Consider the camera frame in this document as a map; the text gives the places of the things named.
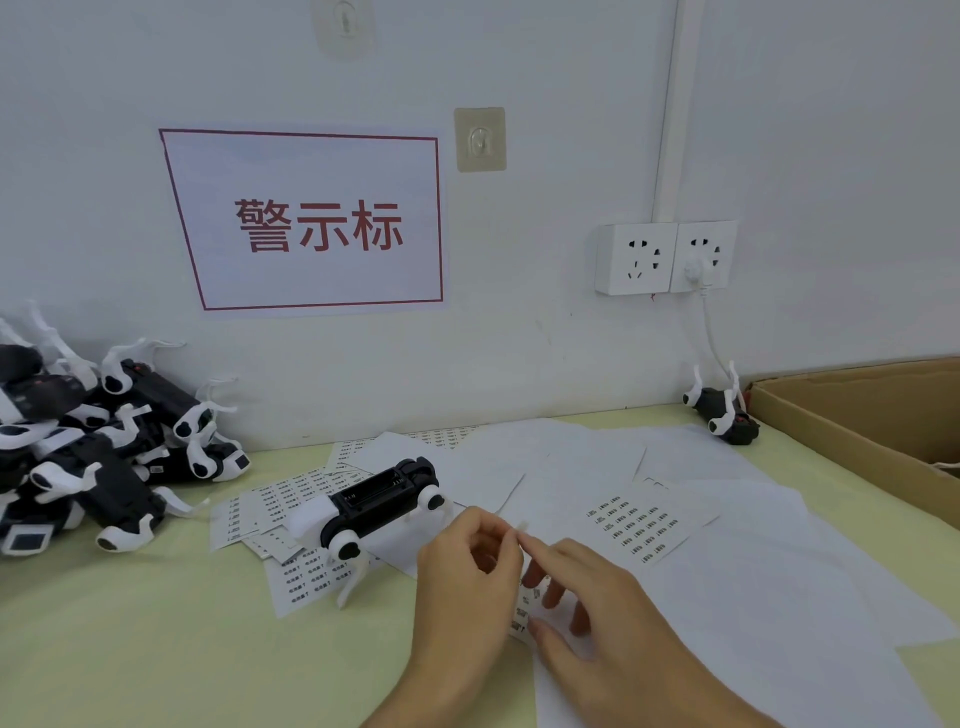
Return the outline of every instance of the cardboard box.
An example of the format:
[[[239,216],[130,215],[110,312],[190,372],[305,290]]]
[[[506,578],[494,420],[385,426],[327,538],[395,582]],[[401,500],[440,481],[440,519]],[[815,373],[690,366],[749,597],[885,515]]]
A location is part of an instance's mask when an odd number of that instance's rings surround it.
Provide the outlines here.
[[[960,462],[960,357],[764,379],[750,412],[960,529],[960,477],[930,465]]]

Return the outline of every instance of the right hand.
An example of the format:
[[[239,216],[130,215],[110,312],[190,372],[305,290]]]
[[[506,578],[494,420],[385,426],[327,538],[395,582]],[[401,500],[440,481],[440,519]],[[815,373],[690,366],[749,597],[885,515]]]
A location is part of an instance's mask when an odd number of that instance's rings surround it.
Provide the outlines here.
[[[595,656],[582,660],[546,622],[531,619],[540,658],[590,728],[777,726],[717,680],[686,648],[634,576],[570,539],[548,546],[518,533],[533,561],[524,587],[551,577],[543,606],[566,590],[578,602],[569,629],[592,634]]]

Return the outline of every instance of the red chinese characters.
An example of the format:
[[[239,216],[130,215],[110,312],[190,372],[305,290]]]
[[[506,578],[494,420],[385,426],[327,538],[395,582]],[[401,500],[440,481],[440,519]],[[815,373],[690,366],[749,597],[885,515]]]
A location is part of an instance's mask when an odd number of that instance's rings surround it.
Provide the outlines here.
[[[250,249],[254,253],[269,251],[283,251],[287,253],[287,231],[290,229],[289,218],[284,217],[289,205],[282,205],[269,200],[266,204],[259,200],[237,200],[239,207],[237,217],[240,218],[240,230],[250,237]]]
[[[239,207],[236,215],[242,224],[240,230],[249,235],[252,252],[289,252],[287,231],[291,229],[291,221],[284,216],[289,205],[273,200],[264,204],[256,199],[238,200],[234,204]],[[337,236],[342,247],[349,246],[350,240],[340,228],[349,219],[340,210],[339,203],[300,203],[301,213],[313,213],[301,214],[297,218],[298,223],[306,226],[300,237],[303,248],[313,243],[313,249],[319,253],[329,250],[331,233]],[[358,200],[357,209],[350,216],[356,218],[352,237],[365,251],[389,251],[395,244],[403,245],[398,227],[403,219],[396,203],[373,203],[373,210],[370,210],[366,200]]]

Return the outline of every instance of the power outlet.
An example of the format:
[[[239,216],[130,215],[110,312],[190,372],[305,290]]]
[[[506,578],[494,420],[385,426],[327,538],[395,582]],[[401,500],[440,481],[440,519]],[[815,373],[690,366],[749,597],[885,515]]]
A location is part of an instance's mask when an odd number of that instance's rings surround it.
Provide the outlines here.
[[[688,272],[703,273],[710,288],[726,288],[733,263],[737,222],[680,223],[677,252],[673,258],[670,293],[696,291],[700,282],[690,280]]]
[[[677,226],[605,225],[597,239],[594,287],[608,296],[670,290]]]

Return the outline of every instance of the power cord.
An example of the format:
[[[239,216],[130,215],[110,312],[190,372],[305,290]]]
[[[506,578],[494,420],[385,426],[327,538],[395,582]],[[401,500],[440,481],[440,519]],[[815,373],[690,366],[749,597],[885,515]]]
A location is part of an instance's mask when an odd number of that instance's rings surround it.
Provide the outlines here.
[[[717,363],[717,366],[720,367],[720,371],[733,382],[740,408],[746,412],[747,405],[743,400],[743,393],[740,391],[740,377],[737,376],[732,361],[730,362],[729,368],[724,366],[723,359],[721,359],[720,354],[717,353],[716,342],[713,339],[713,323],[710,319],[710,307],[707,303],[707,296],[709,296],[711,286],[713,285],[713,268],[708,266],[703,258],[691,258],[684,265],[684,276],[693,285],[696,285],[700,291],[700,301],[703,303],[704,308],[704,329],[707,332],[707,344],[709,345],[710,353],[713,354],[713,360]]]

